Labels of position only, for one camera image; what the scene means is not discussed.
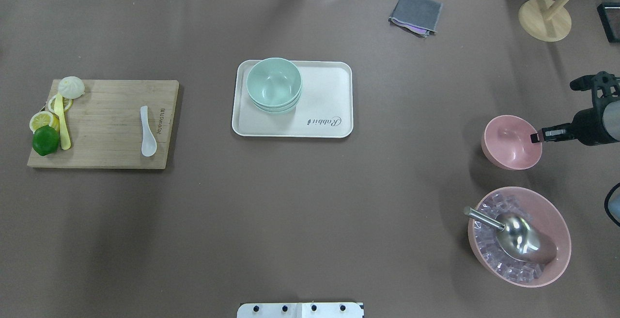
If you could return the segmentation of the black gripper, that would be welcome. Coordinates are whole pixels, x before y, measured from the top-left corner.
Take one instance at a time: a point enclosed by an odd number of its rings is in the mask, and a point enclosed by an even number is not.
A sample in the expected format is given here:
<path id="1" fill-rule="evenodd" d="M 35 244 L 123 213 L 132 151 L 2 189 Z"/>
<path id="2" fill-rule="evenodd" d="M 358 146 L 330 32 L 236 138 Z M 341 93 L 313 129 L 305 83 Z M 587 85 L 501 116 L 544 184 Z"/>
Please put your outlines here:
<path id="1" fill-rule="evenodd" d="M 592 108 L 578 111 L 570 123 L 541 128 L 530 135 L 533 144 L 578 140 L 587 146 L 620 140 L 619 77 L 600 71 L 570 82 L 573 91 L 591 91 Z"/>

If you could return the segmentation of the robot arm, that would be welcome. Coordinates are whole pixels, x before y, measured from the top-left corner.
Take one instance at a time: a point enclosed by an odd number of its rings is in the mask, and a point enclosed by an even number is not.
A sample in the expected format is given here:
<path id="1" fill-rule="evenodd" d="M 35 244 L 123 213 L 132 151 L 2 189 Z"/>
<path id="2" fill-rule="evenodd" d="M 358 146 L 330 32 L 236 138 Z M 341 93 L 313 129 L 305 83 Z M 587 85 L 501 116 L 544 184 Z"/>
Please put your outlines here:
<path id="1" fill-rule="evenodd" d="M 570 82 L 573 91 L 591 91 L 592 107 L 578 111 L 572 122 L 544 127 L 530 135 L 531 143 L 578 140 L 596 146 L 620 140 L 619 77 L 600 71 Z"/>

